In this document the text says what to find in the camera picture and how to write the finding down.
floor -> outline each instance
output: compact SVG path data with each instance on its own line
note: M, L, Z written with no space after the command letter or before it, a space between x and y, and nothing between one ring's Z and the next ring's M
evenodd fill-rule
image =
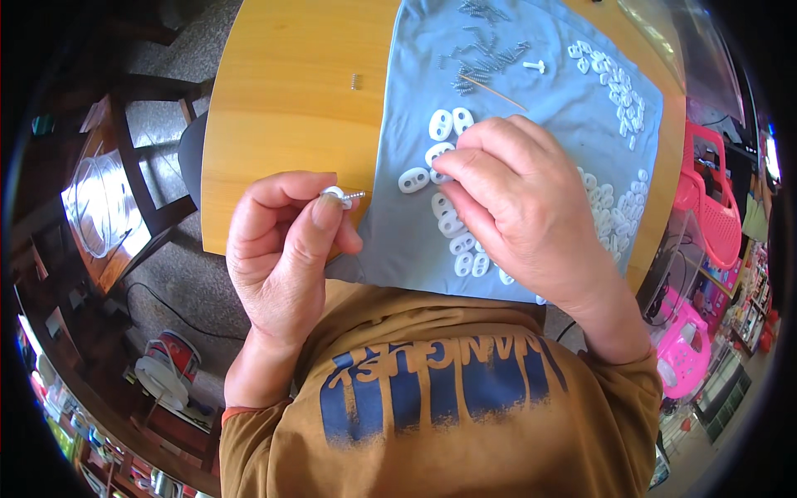
M128 61L131 73L204 81L215 76L222 51L242 0L172 0L163 3L164 24L182 28L169 47L148 42L134 46ZM194 103L197 114L207 111L210 98ZM128 107L128 122L136 147L157 145L141 168L155 204L160 207L187 194L180 175L177 145L185 121L175 102L139 102ZM172 242L149 257L125 278L126 287L142 282L203 331L243 339L249 321L227 276L224 257L202 251L199 213L186 218ZM192 395L211 406L224 404L224 375L242 342L202 335L188 327L143 287L129 294L128 307L136 324L128 332L143 351L146 342L165 330L184 335L202 356ZM569 316L548 305L545 335L556 339L571 322ZM575 325L561 340L573 351L584 349L583 333Z

black cable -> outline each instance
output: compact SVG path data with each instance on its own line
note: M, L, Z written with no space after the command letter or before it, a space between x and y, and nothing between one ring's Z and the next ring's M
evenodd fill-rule
M561 333L561 334L559 334L559 337L557 337L557 338L556 338L556 342L559 342L559 341L560 341L560 340L561 340L561 339L564 337L564 335L567 333L567 331L569 331L569 330L570 330L570 327L572 327L573 325L575 325L575 320L571 321L571 322L570 322L570 325L567 325L567 326L564 328L564 330L562 331L562 333Z
M680 296L681 293L684 292L684 285L686 285L686 255L680 249L677 252L678 252L678 254L681 254L682 258L684 258L684 280L681 282L681 290L678 291L678 295ZM660 324L650 324L650 326L651 327L660 327L660 326L666 324L667 322L669 322L670 319L673 318L674 314L675 314L675 306L673 304L673 308L671 310L669 310L669 316L663 322L661 322Z
M219 339L235 339L235 340L237 340L237 341L244 341L244 340L245 340L245 339L243 339L243 338L241 338L241 337L236 337L235 335L211 334L210 332L205 332L205 331L203 331L201 328L194 326L194 325L193 325L191 322L189 322L188 320L186 320L185 318L183 318L183 316L182 316L182 315L180 315L179 313L177 313L177 311L176 311L176 310L175 310L173 307L169 306L169 305L166 303L166 301L164 301L163 299L161 299L161 297L160 297L160 296L158 296L158 294L156 294L156 293L155 293L155 291L153 291L151 288L149 288L149 286L147 286L146 284L144 284L144 283L142 283L142 282L133 282L133 283L130 285L130 287L128 287L128 291L127 291L127 293L124 295L124 303L125 303L125 305L127 305L127 307L128 307L128 314L130 315L130 320L133 322L133 324L135 324L135 320L133 319L133 314L132 314L132 313L131 313L131 311L130 311L130 291L131 291L131 290L133 290L133 288L134 288L136 285L140 285L141 287L144 287L146 290L148 290L148 291L149 291L149 293L150 293L150 294L152 294L152 297L156 298L156 299L157 299L157 300L158 300L158 301L159 301L159 302L160 302L160 303L161 303L163 306L166 306L167 308L169 308L169 310L170 310L172 313L174 313L175 315L177 315L177 318L180 318L180 319L181 319L181 320L182 320L182 321L185 323L185 325L187 325L187 326L189 326L189 327L193 328L194 330L196 330L196 331L197 331L197 332L199 332L200 334L203 334L203 335L209 335L210 337L218 337Z
M719 120L719 121L714 121L713 123L706 123L706 124L702 124L701 126L711 126L712 124L718 124L718 123L722 123L723 121L725 121L725 120L728 118L728 116L730 116L730 115L729 115L729 114L726 114L726 115L725 115L725 117L724 117L724 118L722 118L722 119L721 119L721 120Z

wooden stick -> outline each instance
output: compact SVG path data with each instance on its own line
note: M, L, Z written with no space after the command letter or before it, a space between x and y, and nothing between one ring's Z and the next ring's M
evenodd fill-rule
M504 100L507 100L508 102L511 102L511 103L515 104L517 107L519 107L519 108L523 109L524 111L528 112L528 109L527 109L527 108L525 108L525 107L523 107L522 105L518 104L518 103L517 103L517 102L515 102L514 100L512 100L512 99L509 99L508 97L505 97L505 96L501 95L500 93L496 92L496 91L495 91L495 90L493 90L492 88L488 88L488 87L484 86L483 84L479 83L478 81L471 80L470 78L468 78L468 77L467 77L467 76L465 76L465 75L462 75L462 74L460 74L460 75L459 75L459 77L460 77L460 78L462 78L462 79L465 79L465 80L467 80L467 81L470 81L471 83L474 83L474 84L477 84L477 85L479 85L480 87L482 87L483 89L487 90L488 92L495 93L495 94L496 94L496 95L498 95L500 98L502 98L502 99L504 99Z

orange shirt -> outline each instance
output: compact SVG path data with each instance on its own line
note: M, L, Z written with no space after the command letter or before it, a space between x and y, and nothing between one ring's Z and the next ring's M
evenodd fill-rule
M313 331L299 393L228 409L222 496L640 496L662 383L540 336L534 305L367 288Z

white bucket lid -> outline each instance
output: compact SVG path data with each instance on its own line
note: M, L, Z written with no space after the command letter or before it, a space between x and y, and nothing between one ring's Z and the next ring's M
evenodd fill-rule
M180 411L188 404L188 389L175 376L175 373L163 363L149 356L143 356L135 362L135 376L141 381L144 389L160 403L173 410Z

